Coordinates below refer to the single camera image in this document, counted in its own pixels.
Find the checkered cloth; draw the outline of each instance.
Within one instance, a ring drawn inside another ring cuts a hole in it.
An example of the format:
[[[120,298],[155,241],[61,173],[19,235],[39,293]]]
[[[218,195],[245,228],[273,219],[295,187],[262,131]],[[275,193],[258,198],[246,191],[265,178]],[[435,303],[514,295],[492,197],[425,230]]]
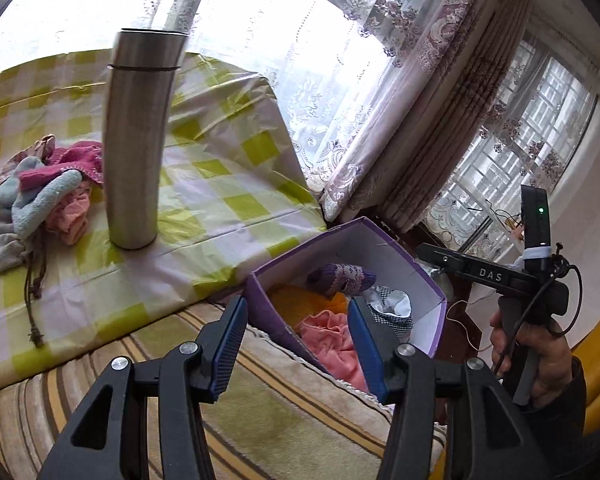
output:
[[[376,286],[376,290],[380,294],[380,298],[382,298],[382,304],[384,304],[389,294],[391,294],[394,291],[394,289],[389,288],[387,286]],[[400,338],[400,341],[404,342],[408,340],[408,336],[411,335],[411,330],[413,330],[413,317],[392,316],[391,314],[384,314],[382,312],[378,312],[368,303],[366,304],[366,306],[371,312],[371,316],[374,318],[376,323],[388,325],[391,328],[393,328],[395,335],[397,335],[398,338]]]
[[[62,54],[0,73],[0,168],[45,135],[100,139],[109,50]],[[29,341],[24,266],[0,274],[0,388],[206,298],[325,229],[266,79],[189,54],[160,174],[158,239],[109,242],[102,190],[73,247],[53,240]]]

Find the human hand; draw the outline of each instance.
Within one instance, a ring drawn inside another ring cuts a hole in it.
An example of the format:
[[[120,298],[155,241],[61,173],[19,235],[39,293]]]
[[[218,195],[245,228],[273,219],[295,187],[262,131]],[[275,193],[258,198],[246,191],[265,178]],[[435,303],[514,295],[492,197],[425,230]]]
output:
[[[493,326],[491,343],[493,351],[491,359],[498,362],[502,352],[506,350],[507,336],[502,328],[502,314],[498,310],[490,319]],[[551,320],[551,329],[560,332],[560,326]],[[516,341],[532,348],[540,356],[538,374],[531,389],[531,401],[535,408],[542,408],[556,399],[573,379],[571,375],[571,349],[567,339],[554,337],[544,326],[523,323],[516,335]],[[498,376],[501,377],[511,368],[509,356],[504,358]]]

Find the sleeve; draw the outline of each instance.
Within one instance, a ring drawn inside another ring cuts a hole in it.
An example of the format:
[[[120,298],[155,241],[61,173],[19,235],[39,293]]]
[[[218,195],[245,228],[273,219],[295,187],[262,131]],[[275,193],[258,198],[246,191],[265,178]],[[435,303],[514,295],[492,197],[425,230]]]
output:
[[[587,386],[577,357],[571,362],[573,380],[551,404],[524,410],[526,423],[550,464],[563,463],[582,439],[587,407]]]
[[[587,387],[580,361],[571,364],[573,380],[548,406],[523,410],[555,478],[600,480],[600,431],[582,435]]]

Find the orange cloth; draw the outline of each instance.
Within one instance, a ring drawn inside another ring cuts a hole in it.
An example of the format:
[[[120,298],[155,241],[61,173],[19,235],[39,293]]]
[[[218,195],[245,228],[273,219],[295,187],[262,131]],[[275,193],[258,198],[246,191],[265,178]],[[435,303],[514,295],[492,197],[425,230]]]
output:
[[[305,317],[315,316],[323,310],[331,310],[334,314],[347,313],[347,297],[341,292],[327,300],[323,295],[300,286],[274,285],[267,294],[280,317],[294,329]]]

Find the drawstring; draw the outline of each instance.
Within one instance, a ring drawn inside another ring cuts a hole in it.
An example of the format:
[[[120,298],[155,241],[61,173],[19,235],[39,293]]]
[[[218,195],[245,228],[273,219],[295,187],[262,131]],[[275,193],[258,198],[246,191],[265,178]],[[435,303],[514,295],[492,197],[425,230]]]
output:
[[[42,297],[42,279],[45,277],[46,273],[46,244],[43,229],[38,229],[38,231],[34,233],[32,236],[32,244],[33,250],[27,255],[27,275],[24,280],[24,303],[27,307],[27,315],[29,316],[29,325],[31,327],[29,340],[37,348],[41,348],[43,346],[42,334],[36,325],[36,320],[33,319],[31,303],[32,300],[39,300]],[[37,255],[42,258],[42,262],[40,264],[40,272],[32,282],[33,268],[36,263]]]

